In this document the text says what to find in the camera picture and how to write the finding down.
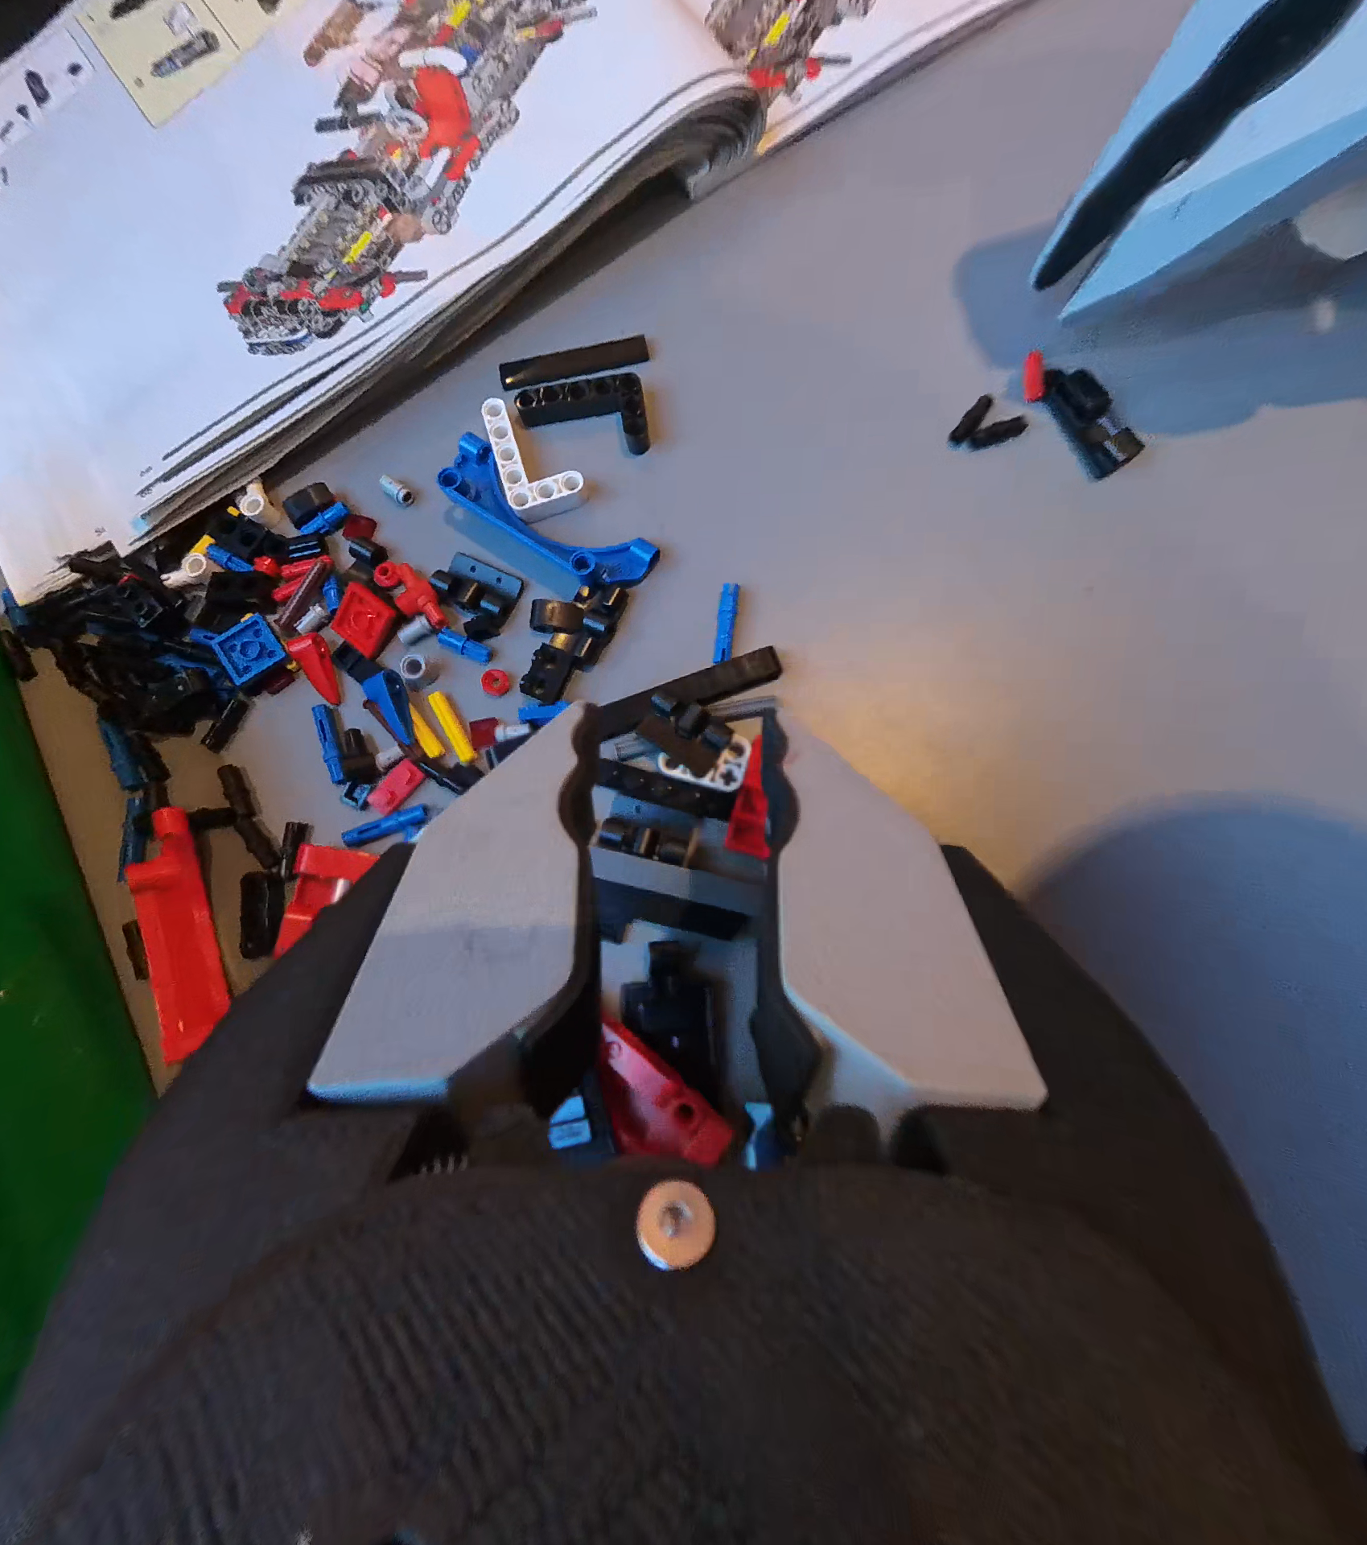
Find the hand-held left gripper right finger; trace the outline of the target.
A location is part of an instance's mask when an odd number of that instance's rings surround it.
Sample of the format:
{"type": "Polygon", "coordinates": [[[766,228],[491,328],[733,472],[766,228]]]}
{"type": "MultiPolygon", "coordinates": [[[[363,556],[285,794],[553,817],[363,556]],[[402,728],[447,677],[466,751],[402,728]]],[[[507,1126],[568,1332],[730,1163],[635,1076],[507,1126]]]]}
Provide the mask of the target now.
{"type": "Polygon", "coordinates": [[[1045,1082],[941,843],[785,712],[758,738],[767,888],[751,1034],[778,1129],[835,1107],[1033,1111],[1045,1082]]]}

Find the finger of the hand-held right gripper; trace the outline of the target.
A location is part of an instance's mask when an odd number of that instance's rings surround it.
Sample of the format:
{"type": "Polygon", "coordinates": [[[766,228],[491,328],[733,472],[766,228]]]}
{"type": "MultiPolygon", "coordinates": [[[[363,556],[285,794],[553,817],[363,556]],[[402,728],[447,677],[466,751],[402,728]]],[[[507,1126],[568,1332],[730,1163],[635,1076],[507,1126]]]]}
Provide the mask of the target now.
{"type": "Polygon", "coordinates": [[[1311,57],[1311,3],[1195,3],[1033,270],[1045,291],[1311,57]]]}
{"type": "Polygon", "coordinates": [[[1061,321],[1156,295],[1282,223],[1332,260],[1367,252],[1367,1],[1309,3],[1311,57],[1070,273],[1061,321]]]}

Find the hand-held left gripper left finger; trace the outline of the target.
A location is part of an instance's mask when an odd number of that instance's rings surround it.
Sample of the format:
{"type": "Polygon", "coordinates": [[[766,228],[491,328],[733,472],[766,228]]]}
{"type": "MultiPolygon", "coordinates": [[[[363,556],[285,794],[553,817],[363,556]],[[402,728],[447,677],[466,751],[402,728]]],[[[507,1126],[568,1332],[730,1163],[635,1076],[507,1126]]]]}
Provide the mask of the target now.
{"type": "Polygon", "coordinates": [[[600,1044],[600,711],[569,704],[415,841],[307,1076],[328,1103],[552,1115],[600,1044]]]}

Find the pile of toy building bricks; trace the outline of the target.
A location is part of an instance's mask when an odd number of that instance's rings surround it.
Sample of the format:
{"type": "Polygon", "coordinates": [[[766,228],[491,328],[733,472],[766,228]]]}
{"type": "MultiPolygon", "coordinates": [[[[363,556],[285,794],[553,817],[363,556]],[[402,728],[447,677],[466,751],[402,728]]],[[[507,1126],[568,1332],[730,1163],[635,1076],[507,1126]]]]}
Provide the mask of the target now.
{"type": "Polygon", "coordinates": [[[71,580],[32,603],[2,595],[0,641],[18,670],[47,650],[97,711],[127,796],[119,873],[135,918],[132,960],[151,984],[164,1062],[180,1066],[230,1008],[199,839],[236,833],[240,952],[283,955],[375,862],[386,839],[428,819],[415,796],[457,796],[486,775],[483,756],[528,743],[561,703],[536,699],[516,724],[465,720],[425,691],[434,664],[383,659],[394,641],[437,638],[486,666],[486,690],[510,688],[491,637],[521,579],[458,553],[423,574],[376,542],[376,522],[322,481],[283,503],[288,529],[257,511],[264,487],[212,511],[185,550],[122,555],[113,543],[63,561],[71,580]],[[244,772],[227,749],[259,699],[306,682],[330,783],[360,814],[339,846],[286,823],[275,843],[244,772]]]}

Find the black connector block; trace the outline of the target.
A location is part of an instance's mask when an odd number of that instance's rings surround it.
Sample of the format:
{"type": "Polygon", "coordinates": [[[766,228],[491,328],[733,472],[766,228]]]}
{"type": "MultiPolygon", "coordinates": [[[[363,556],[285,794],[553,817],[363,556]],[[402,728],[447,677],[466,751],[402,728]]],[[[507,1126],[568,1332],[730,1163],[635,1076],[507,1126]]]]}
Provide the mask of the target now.
{"type": "Polygon", "coordinates": [[[1084,366],[1047,368],[1042,400],[1094,481],[1118,472],[1145,450],[1145,442],[1118,415],[1108,387],[1084,366]]]}

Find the building instruction booklet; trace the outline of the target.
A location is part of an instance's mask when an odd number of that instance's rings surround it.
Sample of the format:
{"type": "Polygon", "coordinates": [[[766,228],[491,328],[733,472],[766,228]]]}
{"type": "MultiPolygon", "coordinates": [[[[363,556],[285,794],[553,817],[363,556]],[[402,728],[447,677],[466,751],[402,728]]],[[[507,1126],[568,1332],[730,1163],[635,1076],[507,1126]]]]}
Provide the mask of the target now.
{"type": "Polygon", "coordinates": [[[1013,3],[0,3],[0,567],[238,492],[1013,3]]]}

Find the grey desk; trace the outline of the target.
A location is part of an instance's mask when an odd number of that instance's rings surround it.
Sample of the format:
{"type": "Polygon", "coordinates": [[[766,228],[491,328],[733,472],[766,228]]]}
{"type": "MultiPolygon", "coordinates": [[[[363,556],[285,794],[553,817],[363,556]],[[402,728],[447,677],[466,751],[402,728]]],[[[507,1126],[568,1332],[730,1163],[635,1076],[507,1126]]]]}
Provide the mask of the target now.
{"type": "Polygon", "coordinates": [[[529,472],[585,482],[536,530],[659,548],[577,670],[592,704],[706,666],[737,582],[782,712],[979,859],[1180,1079],[1367,1454],[1367,254],[1285,225],[1076,323],[1031,283],[1187,12],[1015,6],[696,197],[645,183],[254,481],[277,526],[318,481],[423,574],[519,574],[489,645],[515,677],[532,600],[569,588],[437,485],[500,395],[529,472]],[[639,334],[643,455],[614,416],[529,429],[500,386],[639,334]],[[1033,349],[1145,450],[1092,479],[1021,397],[1033,349]],[[1028,431],[952,448],[986,392],[1028,431]]]}

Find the blue curved arch panel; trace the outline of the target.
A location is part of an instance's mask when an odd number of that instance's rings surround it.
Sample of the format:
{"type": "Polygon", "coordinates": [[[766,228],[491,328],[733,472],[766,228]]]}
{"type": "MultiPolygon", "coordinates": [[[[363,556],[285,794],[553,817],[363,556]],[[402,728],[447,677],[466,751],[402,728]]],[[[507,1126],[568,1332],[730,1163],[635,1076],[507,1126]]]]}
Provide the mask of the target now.
{"type": "Polygon", "coordinates": [[[659,548],[634,537],[614,545],[571,545],[542,535],[511,506],[500,485],[492,445],[476,432],[460,435],[455,460],[437,472],[437,485],[455,510],[497,530],[502,543],[531,553],[548,571],[560,571],[560,585],[639,585],[656,567],[659,548]]]}

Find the white L-shaped beam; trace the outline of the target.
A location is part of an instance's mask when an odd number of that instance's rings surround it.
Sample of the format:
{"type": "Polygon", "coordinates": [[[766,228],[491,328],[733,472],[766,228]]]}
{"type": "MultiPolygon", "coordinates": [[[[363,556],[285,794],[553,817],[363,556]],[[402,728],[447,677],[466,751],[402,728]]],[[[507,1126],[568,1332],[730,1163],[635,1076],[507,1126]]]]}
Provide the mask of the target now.
{"type": "Polygon", "coordinates": [[[489,395],[481,403],[484,437],[492,448],[507,505],[529,526],[577,508],[585,500],[581,472],[529,472],[503,397],[489,395]]]}

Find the black L-shaped beam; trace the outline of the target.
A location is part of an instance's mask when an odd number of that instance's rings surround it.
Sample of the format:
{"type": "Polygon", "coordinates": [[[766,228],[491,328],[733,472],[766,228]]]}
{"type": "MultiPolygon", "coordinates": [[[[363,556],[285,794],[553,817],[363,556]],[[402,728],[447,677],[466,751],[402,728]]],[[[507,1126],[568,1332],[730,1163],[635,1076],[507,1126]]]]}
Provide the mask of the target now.
{"type": "Polygon", "coordinates": [[[643,382],[634,371],[537,384],[516,392],[511,403],[529,429],[614,416],[630,455],[643,455],[651,447],[643,382]]]}

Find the black flat strip piece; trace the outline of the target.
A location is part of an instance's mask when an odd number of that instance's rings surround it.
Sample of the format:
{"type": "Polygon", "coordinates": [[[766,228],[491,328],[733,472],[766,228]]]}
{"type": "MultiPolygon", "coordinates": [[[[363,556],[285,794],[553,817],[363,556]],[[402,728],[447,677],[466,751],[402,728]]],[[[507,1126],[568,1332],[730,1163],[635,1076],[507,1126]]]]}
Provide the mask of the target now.
{"type": "Polygon", "coordinates": [[[515,392],[577,376],[616,373],[650,358],[648,337],[629,334],[503,360],[499,363],[500,386],[515,392]]]}

